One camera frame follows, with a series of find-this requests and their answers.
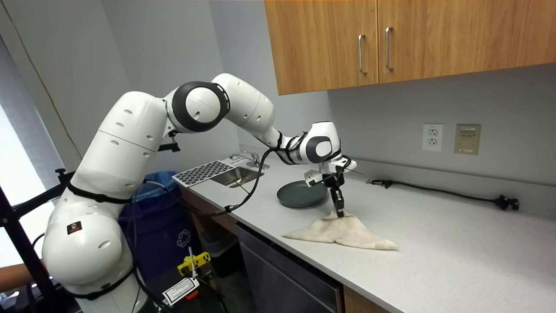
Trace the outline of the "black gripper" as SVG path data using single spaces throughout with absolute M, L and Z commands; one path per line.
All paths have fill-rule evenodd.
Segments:
M 318 168 L 311 168 L 304 174 L 304 182 L 307 186 L 316 186 L 319 182 L 340 186 L 344 182 L 344 174 L 354 170 L 358 163 L 349 156 L 338 156 L 330 161 L 319 163 Z M 344 217 L 344 194 L 340 187 L 330 187 L 330 196 L 337 217 Z

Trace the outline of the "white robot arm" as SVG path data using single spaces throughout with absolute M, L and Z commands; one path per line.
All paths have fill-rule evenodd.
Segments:
M 314 163 L 323 179 L 356 167 L 340 151 L 333 123 L 318 121 L 288 137 L 272 127 L 272 102 L 231 73 L 182 83 L 163 97 L 125 92 L 57 200 L 41 247 L 48 274 L 83 313 L 146 313 L 154 306 L 140 287 L 119 212 L 140 187 L 163 139 L 205 132 L 220 120 L 250 132 L 286 165 Z

